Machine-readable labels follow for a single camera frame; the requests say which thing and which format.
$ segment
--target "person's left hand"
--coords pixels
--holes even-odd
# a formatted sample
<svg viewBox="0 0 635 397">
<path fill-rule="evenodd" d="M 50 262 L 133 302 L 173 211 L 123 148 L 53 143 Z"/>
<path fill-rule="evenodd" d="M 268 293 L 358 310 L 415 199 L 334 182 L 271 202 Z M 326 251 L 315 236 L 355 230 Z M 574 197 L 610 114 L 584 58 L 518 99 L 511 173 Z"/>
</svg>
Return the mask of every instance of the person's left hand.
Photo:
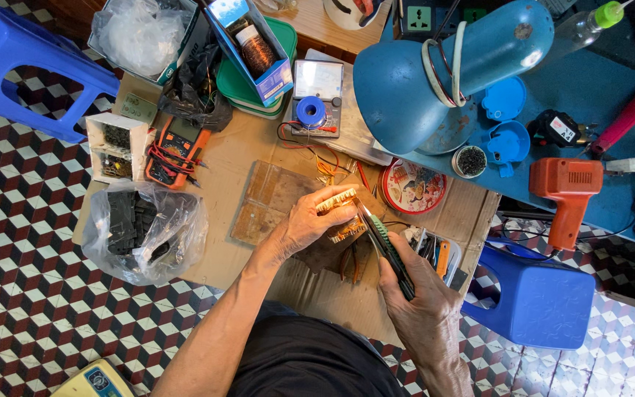
<svg viewBox="0 0 635 397">
<path fill-rule="evenodd" d="M 269 246 L 282 260 L 306 248 L 322 236 L 325 231 L 335 225 L 345 223 L 354 218 L 357 208 L 354 205 L 338 207 L 324 216 L 318 216 L 315 206 L 330 197 L 357 189 L 359 185 L 327 186 L 315 193 L 300 197 L 293 205 L 286 218 L 266 237 L 261 245 Z"/>
</svg>

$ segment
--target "desk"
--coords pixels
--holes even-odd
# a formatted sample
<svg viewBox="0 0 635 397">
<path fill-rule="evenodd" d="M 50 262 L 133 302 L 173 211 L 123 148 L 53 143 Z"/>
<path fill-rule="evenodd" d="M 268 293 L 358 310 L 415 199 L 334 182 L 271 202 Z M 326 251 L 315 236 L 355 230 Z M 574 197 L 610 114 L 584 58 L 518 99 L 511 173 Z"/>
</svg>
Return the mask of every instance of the desk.
<svg viewBox="0 0 635 397">
<path fill-rule="evenodd" d="M 121 81 L 119 97 L 124 97 L 128 92 L 155 103 L 160 88 L 127 74 Z M 112 112 L 119 112 L 119 103 L 115 104 Z M 162 124 L 164 117 L 167 116 L 162 115 L 156 123 Z M 202 189 L 186 184 L 186 190 L 204 198 L 208 210 L 209 231 L 205 254 L 182 278 L 226 289 L 248 260 L 253 246 L 229 237 L 229 233 L 256 160 L 264 160 L 303 175 L 319 175 L 307 150 L 289 150 L 278 145 L 278 123 L 235 110 L 234 119 L 227 128 L 210 138 L 202 158 L 211 169 L 199 168 L 196 173 Z M 340 162 L 347 161 L 347 157 L 341 153 L 340 158 Z M 364 170 L 373 186 L 380 167 L 366 166 Z M 90 210 L 89 197 L 99 189 L 101 184 L 93 182 L 85 195 L 80 210 L 82 221 L 73 235 L 76 244 L 81 243 L 81 233 Z M 499 197 L 480 186 L 453 179 L 448 181 L 445 198 L 435 210 L 421 216 L 403 215 L 389 210 L 385 220 L 423 226 L 456 242 L 463 251 L 459 267 L 467 274 L 459 290 L 464 295 Z M 288 261 L 272 284 L 268 298 L 280 300 L 302 314 L 326 318 L 370 338 L 402 346 L 386 314 L 377 286 L 378 278 L 375 254 L 367 262 L 365 273 L 356 285 L 340 282 L 340 276 L 329 271 L 314 275 L 302 263 Z"/>
<path fill-rule="evenodd" d="M 381 40 L 392 40 L 388 27 L 384 29 Z M 601 133 L 635 94 L 635 70 L 587 50 L 573 52 L 539 71 L 520 77 L 525 82 L 528 97 L 524 109 L 515 120 L 524 125 L 543 110 L 555 109 L 568 113 L 578 123 L 598 123 L 597 131 Z M 470 117 L 471 121 L 465 128 L 471 134 L 469 144 L 476 146 L 481 145 L 482 136 L 495 125 L 486 118 L 479 105 L 483 95 L 483 91 L 473 95 L 479 111 L 475 117 Z M 524 161 L 514 163 L 514 176 L 500 178 L 497 166 L 489 164 L 481 176 L 468 180 L 518 201 L 555 211 L 553 201 L 528 192 L 528 168 L 539 158 L 573 158 L 581 151 L 582 149 L 559 149 L 555 145 L 532 147 Z M 607 154 L 617 159 L 634 158 L 635 126 Z M 422 150 L 416 149 L 399 157 L 459 178 L 452 169 L 452 153 L 426 155 Z M 602 191 L 589 201 L 584 223 L 609 232 L 621 230 L 633 219 L 631 203 L 634 195 L 635 176 L 605 175 Z M 631 229 L 621 235 L 635 241 L 635 234 Z"/>
</svg>

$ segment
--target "black plastic bag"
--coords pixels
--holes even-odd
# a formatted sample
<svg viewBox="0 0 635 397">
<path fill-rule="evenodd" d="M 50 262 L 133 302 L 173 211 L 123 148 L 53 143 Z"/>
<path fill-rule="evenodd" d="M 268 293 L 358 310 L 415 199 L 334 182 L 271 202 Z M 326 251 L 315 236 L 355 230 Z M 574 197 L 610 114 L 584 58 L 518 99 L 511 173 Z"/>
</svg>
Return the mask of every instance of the black plastic bag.
<svg viewBox="0 0 635 397">
<path fill-rule="evenodd" d="M 219 132 L 232 120 L 232 106 L 219 90 L 212 94 L 213 103 L 207 106 L 198 95 L 198 89 L 207 79 L 215 79 L 215 68 L 222 59 L 222 50 L 212 34 L 207 44 L 198 53 L 186 59 L 163 87 L 158 100 L 158 110 L 181 119 L 186 119 L 194 127 Z"/>
</svg>

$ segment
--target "black shirt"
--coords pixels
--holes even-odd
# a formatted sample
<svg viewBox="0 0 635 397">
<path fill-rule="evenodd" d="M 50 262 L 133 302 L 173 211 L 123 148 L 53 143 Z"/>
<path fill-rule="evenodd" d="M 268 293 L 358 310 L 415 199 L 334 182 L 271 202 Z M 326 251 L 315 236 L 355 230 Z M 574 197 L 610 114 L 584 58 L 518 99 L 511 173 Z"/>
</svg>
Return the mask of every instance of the black shirt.
<svg viewBox="0 0 635 397">
<path fill-rule="evenodd" d="M 303 316 L 256 323 L 228 396 L 401 396 L 395 376 L 357 336 Z"/>
</svg>

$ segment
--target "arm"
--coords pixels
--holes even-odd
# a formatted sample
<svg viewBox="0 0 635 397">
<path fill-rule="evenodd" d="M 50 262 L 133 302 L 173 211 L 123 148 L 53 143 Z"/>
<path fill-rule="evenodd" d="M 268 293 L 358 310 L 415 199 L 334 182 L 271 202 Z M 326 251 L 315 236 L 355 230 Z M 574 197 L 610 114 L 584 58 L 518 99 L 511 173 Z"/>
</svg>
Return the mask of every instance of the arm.
<svg viewBox="0 0 635 397">
<path fill-rule="evenodd" d="M 462 297 L 442 282 L 433 267 L 405 239 L 389 232 L 389 240 L 416 287 L 416 297 L 407 301 L 391 265 L 385 258 L 379 258 L 379 287 L 396 333 L 431 396 L 473 396 L 467 364 L 459 356 L 457 343 L 457 314 Z"/>
<path fill-rule="evenodd" d="M 328 186 L 301 197 L 269 237 L 254 248 L 234 283 L 193 329 L 153 389 L 154 396 L 224 396 L 239 366 L 261 303 L 281 264 L 330 226 L 355 216 L 336 208 L 318 217 L 315 206 L 356 185 Z"/>
</svg>

